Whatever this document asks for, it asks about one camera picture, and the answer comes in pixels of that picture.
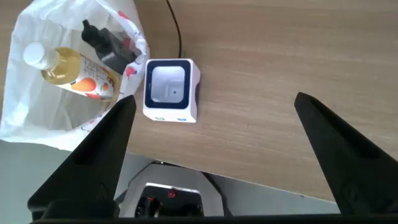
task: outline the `black cable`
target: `black cable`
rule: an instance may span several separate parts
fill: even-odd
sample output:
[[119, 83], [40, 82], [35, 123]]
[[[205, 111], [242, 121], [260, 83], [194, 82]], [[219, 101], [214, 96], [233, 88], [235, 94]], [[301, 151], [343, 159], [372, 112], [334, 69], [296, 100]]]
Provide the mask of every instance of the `black cable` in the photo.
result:
[[175, 23], [175, 28], [177, 28], [177, 34], [178, 34], [178, 58], [181, 58], [181, 56], [182, 56], [182, 53], [181, 53], [182, 41], [181, 41], [180, 27], [178, 26], [177, 19], [175, 18], [175, 15], [174, 15], [172, 6], [171, 6], [170, 3], [169, 3], [169, 0], [166, 0], [166, 3], [167, 3], [167, 5], [168, 5], [168, 7], [169, 7], [169, 9], [170, 9], [170, 12], [172, 13], [173, 20], [174, 20], [174, 23]]

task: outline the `white plastic bag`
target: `white plastic bag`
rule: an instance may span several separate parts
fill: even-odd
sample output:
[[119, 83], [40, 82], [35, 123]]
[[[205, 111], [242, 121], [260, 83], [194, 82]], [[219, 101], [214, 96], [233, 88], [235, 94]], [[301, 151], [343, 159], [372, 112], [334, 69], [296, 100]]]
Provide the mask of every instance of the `white plastic bag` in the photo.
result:
[[109, 111], [109, 103], [47, 83], [40, 71], [22, 59], [30, 42], [41, 41], [51, 47], [70, 47], [104, 66], [95, 50], [81, 40], [84, 19], [142, 52], [124, 71], [119, 100], [135, 93], [144, 78], [149, 48], [134, 1], [36, 0], [19, 14], [12, 32], [0, 139], [72, 151]]

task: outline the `red light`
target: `red light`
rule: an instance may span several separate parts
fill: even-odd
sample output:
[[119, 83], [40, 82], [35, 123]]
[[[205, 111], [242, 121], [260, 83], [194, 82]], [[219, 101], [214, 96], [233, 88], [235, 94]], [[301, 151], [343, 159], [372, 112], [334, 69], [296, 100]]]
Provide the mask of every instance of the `red light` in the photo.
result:
[[175, 192], [173, 190], [169, 191], [169, 198], [174, 198]]

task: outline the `small white box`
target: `small white box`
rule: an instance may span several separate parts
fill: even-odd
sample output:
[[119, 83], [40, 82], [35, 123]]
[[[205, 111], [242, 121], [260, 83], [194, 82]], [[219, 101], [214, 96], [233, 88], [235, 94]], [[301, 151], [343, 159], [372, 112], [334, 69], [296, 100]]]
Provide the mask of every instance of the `small white box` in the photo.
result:
[[151, 59], [146, 64], [144, 114], [154, 121], [196, 123], [200, 71], [192, 59]]

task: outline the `wooden desk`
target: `wooden desk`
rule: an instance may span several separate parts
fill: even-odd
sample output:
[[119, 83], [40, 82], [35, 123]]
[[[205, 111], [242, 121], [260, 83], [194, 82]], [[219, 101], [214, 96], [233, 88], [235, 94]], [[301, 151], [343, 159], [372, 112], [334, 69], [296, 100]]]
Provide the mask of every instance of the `wooden desk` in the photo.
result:
[[[29, 2], [1, 1], [3, 71]], [[149, 120], [140, 89], [129, 152], [333, 200], [293, 106], [303, 91], [398, 159], [398, 1], [170, 2], [202, 71], [198, 123]], [[152, 57], [176, 57], [165, 1], [136, 5]]]

